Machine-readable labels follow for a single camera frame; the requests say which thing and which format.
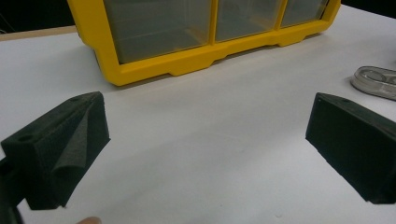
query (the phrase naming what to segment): dark background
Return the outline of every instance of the dark background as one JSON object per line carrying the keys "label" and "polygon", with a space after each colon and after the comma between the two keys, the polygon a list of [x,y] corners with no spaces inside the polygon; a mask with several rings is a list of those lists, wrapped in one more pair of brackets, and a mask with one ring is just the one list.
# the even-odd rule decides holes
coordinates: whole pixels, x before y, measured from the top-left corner
{"label": "dark background", "polygon": [[[344,5],[396,19],[394,2],[342,0]],[[3,31],[12,33],[68,25],[74,25],[74,22],[66,0],[0,0],[0,34]]]}

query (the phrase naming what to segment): compartment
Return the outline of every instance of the compartment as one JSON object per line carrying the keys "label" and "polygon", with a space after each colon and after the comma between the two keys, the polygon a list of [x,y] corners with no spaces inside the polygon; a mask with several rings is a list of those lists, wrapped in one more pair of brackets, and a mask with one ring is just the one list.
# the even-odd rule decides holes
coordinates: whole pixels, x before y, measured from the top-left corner
{"label": "compartment", "polygon": [[219,0],[216,41],[272,30],[281,0]]}
{"label": "compartment", "polygon": [[288,0],[282,27],[320,20],[328,0]]}
{"label": "compartment", "polygon": [[206,45],[211,0],[104,0],[120,63]]}

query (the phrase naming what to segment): yellow plastic frame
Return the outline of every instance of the yellow plastic frame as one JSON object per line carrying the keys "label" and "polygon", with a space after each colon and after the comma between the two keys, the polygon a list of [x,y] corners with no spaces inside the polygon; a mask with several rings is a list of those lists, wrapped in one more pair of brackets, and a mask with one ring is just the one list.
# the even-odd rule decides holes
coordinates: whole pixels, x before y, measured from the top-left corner
{"label": "yellow plastic frame", "polygon": [[107,20],[104,0],[68,0],[79,36],[86,45],[94,49],[106,80],[117,86],[163,74],[180,76],[207,68],[215,60],[223,59],[227,55],[248,49],[269,45],[283,47],[298,43],[308,35],[317,34],[328,29],[341,6],[341,0],[329,0],[319,21],[281,28],[287,2],[288,0],[283,0],[281,3],[276,19],[276,27],[273,31],[216,42],[215,33],[219,0],[212,0],[208,45],[142,61],[120,64]]}

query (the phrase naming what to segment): white table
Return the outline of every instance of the white table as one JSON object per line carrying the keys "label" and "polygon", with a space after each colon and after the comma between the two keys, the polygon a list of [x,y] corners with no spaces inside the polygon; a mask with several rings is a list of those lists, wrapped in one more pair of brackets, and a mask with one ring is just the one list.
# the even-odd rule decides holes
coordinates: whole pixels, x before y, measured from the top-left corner
{"label": "white table", "polygon": [[396,120],[396,103],[353,89],[361,66],[396,70],[396,20],[342,6],[321,35],[182,77],[117,88],[77,34],[0,42],[0,139],[69,97],[101,91],[112,140],[66,209],[26,223],[395,223],[305,139],[315,94]]}

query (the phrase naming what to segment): yellow organizer case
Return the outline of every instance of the yellow organizer case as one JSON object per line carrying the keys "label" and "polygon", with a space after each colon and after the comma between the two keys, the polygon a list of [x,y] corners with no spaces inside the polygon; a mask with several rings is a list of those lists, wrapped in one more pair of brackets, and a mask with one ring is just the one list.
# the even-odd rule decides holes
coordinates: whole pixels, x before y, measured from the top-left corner
{"label": "yellow organizer case", "polygon": [[183,75],[227,55],[304,40],[341,0],[68,0],[82,41],[118,86]]}

